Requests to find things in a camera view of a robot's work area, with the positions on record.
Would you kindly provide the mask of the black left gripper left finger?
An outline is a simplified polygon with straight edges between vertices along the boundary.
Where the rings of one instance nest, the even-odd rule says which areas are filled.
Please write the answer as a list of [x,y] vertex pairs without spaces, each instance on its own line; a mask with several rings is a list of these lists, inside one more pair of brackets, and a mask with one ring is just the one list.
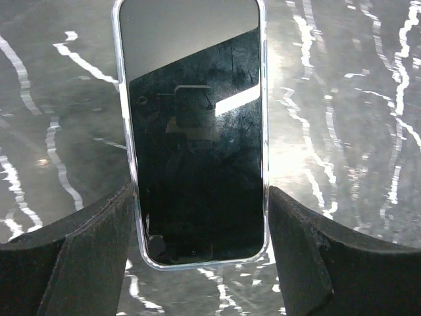
[[133,223],[127,183],[1,244],[1,314],[116,315]]

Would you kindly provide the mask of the spare phone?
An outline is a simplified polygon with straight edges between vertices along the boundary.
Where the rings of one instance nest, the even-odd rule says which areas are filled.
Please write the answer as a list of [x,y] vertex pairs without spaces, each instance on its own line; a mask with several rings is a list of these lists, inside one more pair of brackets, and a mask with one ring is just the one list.
[[264,3],[116,1],[112,29],[143,260],[257,260],[269,244]]

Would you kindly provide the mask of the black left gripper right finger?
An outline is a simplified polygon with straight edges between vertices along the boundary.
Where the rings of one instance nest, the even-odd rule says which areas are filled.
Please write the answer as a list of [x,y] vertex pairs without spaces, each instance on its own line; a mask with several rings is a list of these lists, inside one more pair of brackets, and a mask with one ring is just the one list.
[[419,315],[420,250],[356,232],[269,189],[268,224],[288,315]]

